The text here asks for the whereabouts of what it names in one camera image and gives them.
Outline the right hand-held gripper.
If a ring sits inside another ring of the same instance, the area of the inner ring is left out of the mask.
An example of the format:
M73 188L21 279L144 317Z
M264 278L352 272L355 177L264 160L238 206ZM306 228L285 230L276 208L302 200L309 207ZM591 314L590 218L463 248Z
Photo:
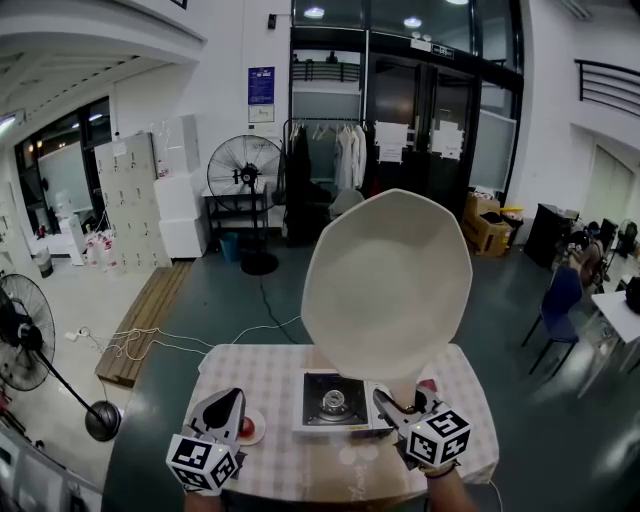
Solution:
M376 388L373 402L380 417L396 426L396 447L409 471L443 470L457 461L469 444L472 425L427 386L417 385L413 411L400 407Z

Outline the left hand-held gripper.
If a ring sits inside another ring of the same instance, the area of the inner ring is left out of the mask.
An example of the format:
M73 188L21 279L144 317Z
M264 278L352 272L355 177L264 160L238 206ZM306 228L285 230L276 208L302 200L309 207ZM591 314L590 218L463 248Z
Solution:
M166 465L185 491L218 496L238 473L245 405L241 389L217 391L197 403L181 432L172 436Z

